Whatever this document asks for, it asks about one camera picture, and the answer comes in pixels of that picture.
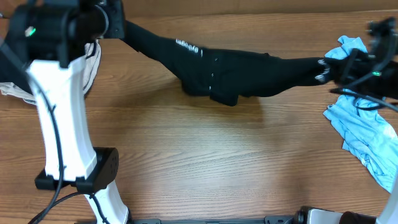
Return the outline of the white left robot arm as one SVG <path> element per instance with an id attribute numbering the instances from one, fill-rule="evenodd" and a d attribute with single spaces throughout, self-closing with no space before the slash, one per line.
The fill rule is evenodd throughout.
<path id="1" fill-rule="evenodd" d="M 70 185 L 89 202 L 98 223 L 131 223 L 116 186 L 119 153 L 91 143 L 83 94 L 85 45 L 124 37 L 121 1 L 28 1 L 9 21 L 1 52 L 29 83 L 45 144 L 45 167 L 35 178 L 51 190 L 49 207 Z"/>

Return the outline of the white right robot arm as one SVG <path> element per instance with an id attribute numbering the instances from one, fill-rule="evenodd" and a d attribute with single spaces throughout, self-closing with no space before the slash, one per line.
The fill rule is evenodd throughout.
<path id="1" fill-rule="evenodd" d="M 389 108 L 397 111 L 397 103 L 384 101 L 385 97 L 397 98 L 397 65 L 392 61 L 397 55 L 395 47 L 374 50 L 372 54 L 362 54 L 354 49 L 338 79 L 338 88 L 331 93 L 362 98 L 376 105 L 361 108 L 363 111 L 375 111 Z M 354 212 L 336 213 L 311 208 L 307 213 L 298 212 L 295 223 L 397 223 L 397 176 L 391 196 L 379 217 L 361 215 Z"/>

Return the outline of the black t-shirt with logo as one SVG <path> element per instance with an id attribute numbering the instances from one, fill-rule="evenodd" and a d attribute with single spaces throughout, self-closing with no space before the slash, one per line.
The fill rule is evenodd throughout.
<path id="1" fill-rule="evenodd" d="M 340 60 L 282 59 L 267 53 L 209 49 L 170 39 L 127 21 L 123 42 L 160 62 L 190 96 L 207 96 L 235 106 L 240 96 L 270 97 L 295 86 L 323 85 L 334 79 Z"/>

